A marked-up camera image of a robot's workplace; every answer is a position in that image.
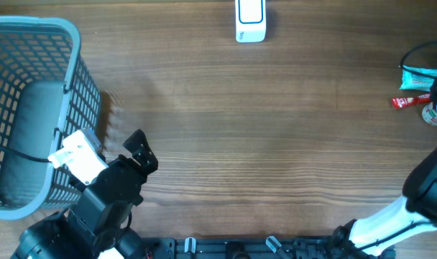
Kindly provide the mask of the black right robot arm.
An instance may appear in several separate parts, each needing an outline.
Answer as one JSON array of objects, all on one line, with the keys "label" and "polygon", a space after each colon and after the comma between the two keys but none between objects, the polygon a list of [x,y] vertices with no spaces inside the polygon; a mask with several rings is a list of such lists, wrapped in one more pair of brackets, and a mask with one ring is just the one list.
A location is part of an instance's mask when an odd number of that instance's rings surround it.
[{"label": "black right robot arm", "polygon": [[[437,113],[437,76],[431,86],[431,101]],[[410,173],[402,196],[370,217],[337,228],[327,251],[332,258],[379,258],[386,249],[403,240],[435,231],[437,148]]]}]

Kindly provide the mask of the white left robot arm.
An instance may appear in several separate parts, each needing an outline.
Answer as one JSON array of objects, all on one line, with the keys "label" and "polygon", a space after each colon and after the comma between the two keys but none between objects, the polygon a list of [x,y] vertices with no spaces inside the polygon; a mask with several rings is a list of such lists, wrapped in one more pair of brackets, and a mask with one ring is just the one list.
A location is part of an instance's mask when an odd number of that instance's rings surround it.
[{"label": "white left robot arm", "polygon": [[70,208],[27,228],[13,258],[98,258],[128,234],[131,210],[142,203],[142,185],[158,169],[158,161],[140,129],[123,146],[130,157],[119,155],[106,163],[91,129],[80,129],[63,140],[62,148],[48,160],[54,168],[68,167],[81,197]]}]

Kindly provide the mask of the mint green wipes packet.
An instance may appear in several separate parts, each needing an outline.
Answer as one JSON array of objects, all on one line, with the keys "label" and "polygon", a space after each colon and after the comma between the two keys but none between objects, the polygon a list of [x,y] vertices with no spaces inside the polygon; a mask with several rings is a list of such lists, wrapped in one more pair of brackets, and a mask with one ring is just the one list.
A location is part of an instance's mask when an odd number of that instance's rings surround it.
[{"label": "mint green wipes packet", "polygon": [[[402,84],[400,90],[415,90],[429,92],[433,85],[434,78],[437,76],[437,69],[433,68],[415,68],[411,66],[404,66],[405,70],[402,71]],[[430,78],[425,76],[415,75],[410,71],[426,74],[431,76]]]}]

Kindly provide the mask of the white jar green lid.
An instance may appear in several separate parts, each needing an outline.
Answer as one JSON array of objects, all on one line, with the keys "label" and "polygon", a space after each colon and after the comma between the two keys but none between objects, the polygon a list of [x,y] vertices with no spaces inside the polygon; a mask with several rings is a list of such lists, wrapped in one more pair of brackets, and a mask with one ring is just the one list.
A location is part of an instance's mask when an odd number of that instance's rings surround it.
[{"label": "white jar green lid", "polygon": [[424,106],[421,115],[427,124],[437,127],[437,112],[433,108],[432,102]]}]

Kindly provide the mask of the red Nescafe stick sachet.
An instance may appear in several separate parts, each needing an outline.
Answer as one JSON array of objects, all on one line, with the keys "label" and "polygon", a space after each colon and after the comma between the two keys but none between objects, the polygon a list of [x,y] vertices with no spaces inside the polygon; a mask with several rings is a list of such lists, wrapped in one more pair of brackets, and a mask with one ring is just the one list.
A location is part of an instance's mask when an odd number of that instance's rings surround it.
[{"label": "red Nescafe stick sachet", "polygon": [[396,109],[402,109],[408,106],[415,106],[417,104],[425,104],[431,101],[431,95],[430,94],[423,94],[420,96],[414,96],[414,97],[398,97],[398,98],[392,98],[391,102],[392,105]]}]

